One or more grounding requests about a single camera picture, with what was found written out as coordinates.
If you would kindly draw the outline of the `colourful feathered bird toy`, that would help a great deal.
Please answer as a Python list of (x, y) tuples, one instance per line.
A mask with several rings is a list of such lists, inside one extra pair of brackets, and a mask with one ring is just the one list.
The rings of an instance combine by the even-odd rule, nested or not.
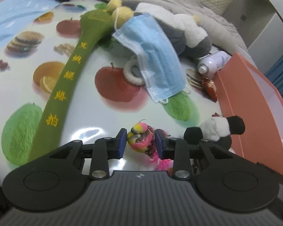
[(171, 174), (171, 172), (173, 171), (173, 161), (170, 159), (162, 160), (161, 158), (159, 158), (157, 148), (154, 144), (155, 129), (146, 124), (144, 120), (145, 119), (140, 120), (128, 132), (127, 143), (134, 151), (147, 155), (147, 163), (153, 165), (154, 170), (165, 170), (169, 174)]

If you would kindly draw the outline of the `small panda plush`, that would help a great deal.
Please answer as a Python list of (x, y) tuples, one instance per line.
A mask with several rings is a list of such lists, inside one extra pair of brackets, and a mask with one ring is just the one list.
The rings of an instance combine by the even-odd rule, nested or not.
[(231, 149), (231, 136), (242, 135), (245, 123), (239, 116), (224, 117), (213, 115), (198, 127), (189, 127), (183, 134), (188, 144), (198, 145), (200, 141), (208, 140), (226, 150)]

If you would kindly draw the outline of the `blue surgical face mask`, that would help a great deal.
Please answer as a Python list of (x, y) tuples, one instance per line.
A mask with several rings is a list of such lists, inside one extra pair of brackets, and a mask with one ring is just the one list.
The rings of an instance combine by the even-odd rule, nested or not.
[(165, 105), (181, 91), (190, 94), (178, 55), (154, 17), (148, 13), (134, 16), (121, 27), (117, 19), (118, 15), (112, 36), (136, 55), (153, 102)]

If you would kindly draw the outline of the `red brown snack packet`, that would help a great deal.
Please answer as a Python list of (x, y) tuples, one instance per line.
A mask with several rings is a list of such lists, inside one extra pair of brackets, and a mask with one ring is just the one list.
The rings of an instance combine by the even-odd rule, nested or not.
[(205, 92), (208, 94), (208, 96), (211, 98), (211, 100), (214, 103), (216, 103), (218, 100), (218, 96), (217, 96), (217, 89), (215, 83), (212, 80), (203, 79), (202, 87), (205, 90)]

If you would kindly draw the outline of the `white spray bottle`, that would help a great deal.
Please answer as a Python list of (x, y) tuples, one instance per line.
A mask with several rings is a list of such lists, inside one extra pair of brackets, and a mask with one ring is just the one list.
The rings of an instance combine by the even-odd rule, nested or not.
[(203, 57), (197, 66), (198, 72), (207, 79), (212, 79), (231, 59), (231, 55), (224, 51), (218, 51)]

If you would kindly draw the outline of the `orange cardboard box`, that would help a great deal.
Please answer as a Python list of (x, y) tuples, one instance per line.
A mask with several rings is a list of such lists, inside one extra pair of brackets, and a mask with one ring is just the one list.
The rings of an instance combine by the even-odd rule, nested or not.
[(276, 87), (238, 53), (213, 80), (222, 114), (245, 123), (244, 134), (232, 137), (235, 153), (283, 175), (283, 98)]

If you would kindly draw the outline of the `grey white penguin plush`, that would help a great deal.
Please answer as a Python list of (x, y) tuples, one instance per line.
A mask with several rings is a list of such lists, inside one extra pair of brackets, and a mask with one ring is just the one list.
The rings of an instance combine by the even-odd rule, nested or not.
[(173, 14), (159, 5), (136, 3), (135, 15), (149, 13), (160, 25), (176, 53), (184, 57), (201, 58), (209, 54), (212, 43), (204, 28), (198, 25), (197, 18), (187, 14)]

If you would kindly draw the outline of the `grey duvet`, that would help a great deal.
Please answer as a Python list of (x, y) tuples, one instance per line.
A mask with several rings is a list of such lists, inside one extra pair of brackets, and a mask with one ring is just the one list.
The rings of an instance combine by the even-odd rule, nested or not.
[(159, 5), (174, 14), (195, 15), (199, 24), (207, 31), (213, 45), (222, 48), (229, 54), (249, 54), (248, 49), (233, 24), (211, 9), (202, 5), (199, 0), (122, 0), (146, 2)]

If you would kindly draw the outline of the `white wardrobe cabinet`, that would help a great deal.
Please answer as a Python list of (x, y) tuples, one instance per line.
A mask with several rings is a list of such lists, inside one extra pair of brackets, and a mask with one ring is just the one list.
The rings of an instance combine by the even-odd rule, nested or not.
[(283, 0), (233, 0), (224, 12), (262, 73), (283, 55)]

